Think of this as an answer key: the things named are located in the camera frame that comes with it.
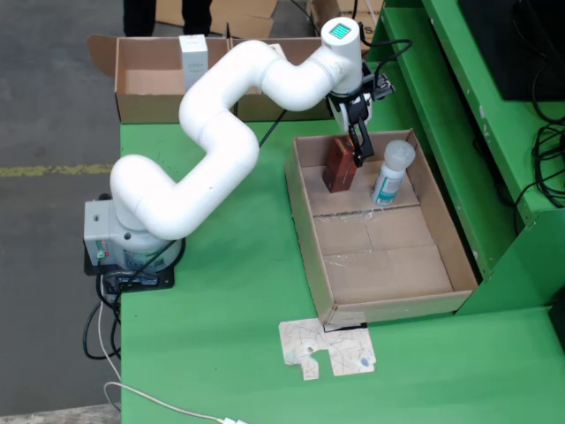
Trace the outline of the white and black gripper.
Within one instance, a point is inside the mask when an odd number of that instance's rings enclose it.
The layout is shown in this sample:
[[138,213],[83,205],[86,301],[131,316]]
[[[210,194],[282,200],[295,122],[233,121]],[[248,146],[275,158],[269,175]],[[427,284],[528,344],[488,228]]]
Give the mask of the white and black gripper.
[[[373,98],[368,93],[362,93],[353,99],[346,99],[334,92],[328,94],[328,104],[332,114],[343,132],[349,133],[353,145],[353,161],[357,167],[362,167],[365,159],[374,155],[373,145],[366,126],[373,117]],[[350,121],[350,111],[360,111],[366,117],[357,123]]]

